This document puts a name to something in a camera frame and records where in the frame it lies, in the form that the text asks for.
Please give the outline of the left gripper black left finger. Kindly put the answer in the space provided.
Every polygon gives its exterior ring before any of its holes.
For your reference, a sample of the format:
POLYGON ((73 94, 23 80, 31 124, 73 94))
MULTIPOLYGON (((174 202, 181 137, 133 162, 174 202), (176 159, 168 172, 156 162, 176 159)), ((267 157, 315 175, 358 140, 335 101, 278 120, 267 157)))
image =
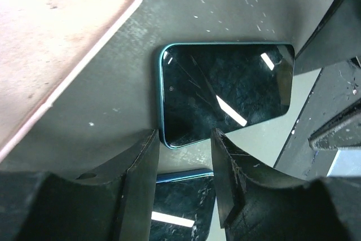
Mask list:
POLYGON ((148 130, 117 156, 67 179, 1 172, 2 240, 148 240, 160 140, 148 130))

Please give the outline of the pink phone case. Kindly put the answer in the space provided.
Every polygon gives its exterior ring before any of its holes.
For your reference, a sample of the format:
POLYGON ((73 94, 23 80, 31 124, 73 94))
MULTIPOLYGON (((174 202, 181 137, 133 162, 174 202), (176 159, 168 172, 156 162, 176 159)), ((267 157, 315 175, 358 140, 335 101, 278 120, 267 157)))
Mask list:
POLYGON ((143 0, 1 0, 1 158, 143 0))

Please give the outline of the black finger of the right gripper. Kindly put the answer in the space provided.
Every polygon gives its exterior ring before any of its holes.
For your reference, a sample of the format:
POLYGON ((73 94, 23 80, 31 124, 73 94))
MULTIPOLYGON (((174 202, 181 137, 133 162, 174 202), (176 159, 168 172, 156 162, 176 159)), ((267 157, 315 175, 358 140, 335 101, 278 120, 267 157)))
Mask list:
POLYGON ((360 0, 334 0, 296 55, 297 75, 360 57, 360 0))
POLYGON ((360 102, 327 121, 309 138, 315 151, 353 150, 360 147, 360 102))

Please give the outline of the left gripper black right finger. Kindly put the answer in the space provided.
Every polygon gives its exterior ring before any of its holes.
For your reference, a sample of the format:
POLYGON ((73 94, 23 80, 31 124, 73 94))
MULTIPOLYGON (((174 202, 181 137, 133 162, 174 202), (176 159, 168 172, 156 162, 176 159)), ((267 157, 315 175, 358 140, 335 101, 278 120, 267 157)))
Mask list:
POLYGON ((360 178, 305 181, 211 133, 219 222, 227 240, 359 240, 360 178))

